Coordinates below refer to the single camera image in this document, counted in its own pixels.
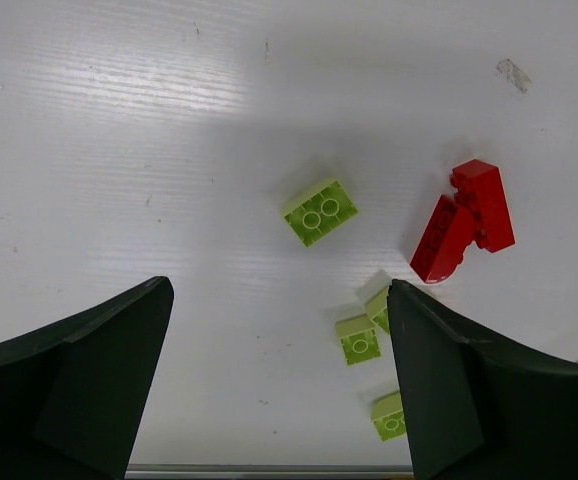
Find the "white tabletop surface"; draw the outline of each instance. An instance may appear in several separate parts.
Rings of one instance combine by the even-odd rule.
[[[430,291],[577,359],[578,3],[0,0],[0,341],[167,275],[133,462],[407,465],[370,421],[387,337],[347,368],[333,323],[415,281],[474,156],[517,245],[471,246]],[[327,174],[361,213],[306,249],[280,209]]]

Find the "scuff mark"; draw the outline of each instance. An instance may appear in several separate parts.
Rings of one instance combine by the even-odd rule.
[[[531,79],[518,65],[507,58],[500,62],[496,69],[507,78],[508,82],[513,83],[518,90],[522,93],[527,93],[527,89],[531,85]]]

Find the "red lego brick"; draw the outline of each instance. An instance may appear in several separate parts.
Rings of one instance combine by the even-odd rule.
[[[498,167],[471,160],[453,169],[451,185],[458,189],[456,202],[473,215],[480,248],[494,253],[516,243]]]
[[[425,283],[443,281],[462,263],[475,228],[468,209],[451,197],[441,196],[411,259],[411,267]]]

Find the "lego brick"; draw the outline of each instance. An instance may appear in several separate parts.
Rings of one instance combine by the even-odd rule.
[[[376,402],[371,412],[371,421],[383,442],[405,435],[407,425],[400,392]]]
[[[380,357],[376,327],[366,315],[336,323],[336,333],[347,365]]]
[[[475,228],[467,208],[441,196],[411,259],[411,268],[425,283],[445,280],[462,263]]]
[[[389,333],[389,317],[387,316],[388,294],[389,287],[386,287],[365,304],[365,312],[367,312],[369,320],[382,328],[386,333]]]
[[[453,169],[451,185],[456,202],[474,217],[478,247],[494,253],[516,243],[498,167],[471,160]]]
[[[340,182],[327,178],[294,198],[282,216],[309,247],[358,213]]]

